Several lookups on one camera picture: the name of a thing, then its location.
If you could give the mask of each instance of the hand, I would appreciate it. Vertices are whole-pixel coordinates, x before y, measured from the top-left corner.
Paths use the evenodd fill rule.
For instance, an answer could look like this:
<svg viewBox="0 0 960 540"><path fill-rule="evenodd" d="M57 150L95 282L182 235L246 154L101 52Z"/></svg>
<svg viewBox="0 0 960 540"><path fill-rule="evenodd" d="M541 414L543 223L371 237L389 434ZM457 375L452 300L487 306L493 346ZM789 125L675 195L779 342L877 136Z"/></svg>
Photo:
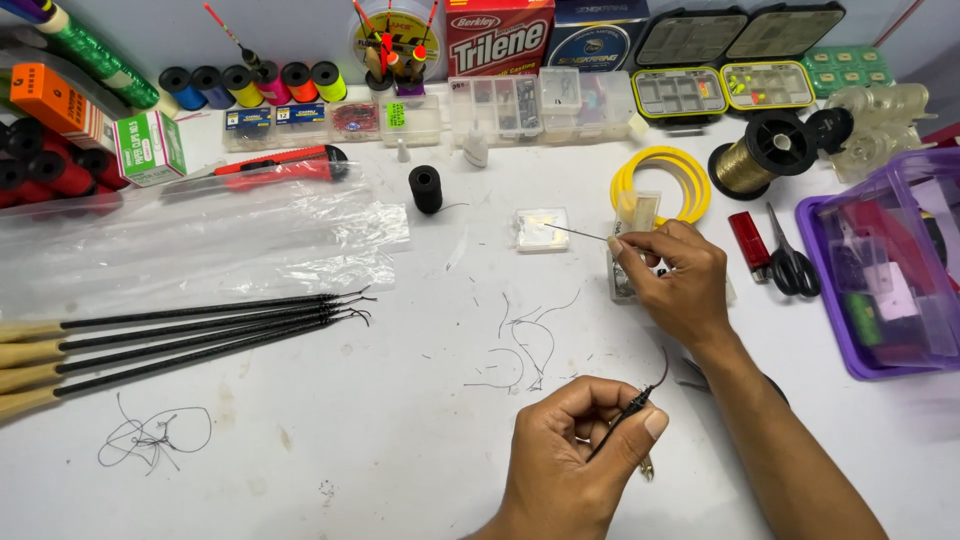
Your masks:
<svg viewBox="0 0 960 540"><path fill-rule="evenodd" d="M587 463L638 393L626 382L584 376L524 407L516 416L503 503L470 538L605 538L623 488L669 423L647 402Z"/></svg>
<svg viewBox="0 0 960 540"><path fill-rule="evenodd" d="M668 220L653 233L607 239L640 303L663 331L687 349L709 347L733 333L727 317L727 254L692 225ZM643 258L630 247L656 254ZM650 268L660 258L675 269L658 278Z"/></svg>

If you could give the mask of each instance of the pink thread spool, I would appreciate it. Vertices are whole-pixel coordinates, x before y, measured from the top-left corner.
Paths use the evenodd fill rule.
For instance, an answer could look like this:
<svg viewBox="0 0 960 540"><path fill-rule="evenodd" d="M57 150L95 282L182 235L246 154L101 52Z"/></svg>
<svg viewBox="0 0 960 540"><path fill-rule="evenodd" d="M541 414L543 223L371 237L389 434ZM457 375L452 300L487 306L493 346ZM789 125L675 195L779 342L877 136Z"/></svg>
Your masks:
<svg viewBox="0 0 960 540"><path fill-rule="evenodd" d="M286 105L294 98L290 88L280 80L280 70L272 61L263 62L263 66L256 70L256 74L257 79L253 83L270 105L275 107Z"/></svg>

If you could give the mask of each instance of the blue thread spool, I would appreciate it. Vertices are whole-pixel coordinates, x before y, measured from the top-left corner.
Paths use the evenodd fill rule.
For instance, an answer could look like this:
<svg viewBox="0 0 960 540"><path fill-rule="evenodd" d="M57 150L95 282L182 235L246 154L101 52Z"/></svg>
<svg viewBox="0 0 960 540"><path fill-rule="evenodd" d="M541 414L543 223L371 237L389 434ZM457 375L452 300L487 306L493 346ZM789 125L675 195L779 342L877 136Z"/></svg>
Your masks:
<svg viewBox="0 0 960 540"><path fill-rule="evenodd" d="M168 67L160 73L160 87L170 92L186 110L202 109L206 98L190 85L190 72L182 67Z"/></svg>
<svg viewBox="0 0 960 540"><path fill-rule="evenodd" d="M199 90L214 109L229 109L236 103L233 94L221 83L220 70L216 67L198 67L190 76L190 85Z"/></svg>

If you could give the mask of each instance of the purple plastic container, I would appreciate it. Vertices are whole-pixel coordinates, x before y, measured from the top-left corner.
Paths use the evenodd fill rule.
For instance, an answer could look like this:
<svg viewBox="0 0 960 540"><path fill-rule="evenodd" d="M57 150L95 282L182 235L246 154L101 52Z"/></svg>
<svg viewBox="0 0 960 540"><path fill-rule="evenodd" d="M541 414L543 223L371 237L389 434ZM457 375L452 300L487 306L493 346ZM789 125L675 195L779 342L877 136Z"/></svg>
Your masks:
<svg viewBox="0 0 960 540"><path fill-rule="evenodd" d="M796 217L851 375L960 368L960 148L902 153ZM852 318L851 296L872 324Z"/></svg>

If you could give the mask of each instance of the black scissors handle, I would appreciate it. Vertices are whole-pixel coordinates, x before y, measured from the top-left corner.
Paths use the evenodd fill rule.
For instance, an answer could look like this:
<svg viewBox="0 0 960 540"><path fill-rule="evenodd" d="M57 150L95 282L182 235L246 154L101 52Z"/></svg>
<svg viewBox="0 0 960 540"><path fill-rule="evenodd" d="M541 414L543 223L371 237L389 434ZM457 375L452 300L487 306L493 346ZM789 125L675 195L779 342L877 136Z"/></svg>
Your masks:
<svg viewBox="0 0 960 540"><path fill-rule="evenodd" d="M793 259L778 249L770 256L770 271L774 283L787 296L805 296L813 298L820 294L820 278L810 259L799 251L793 252Z"/></svg>

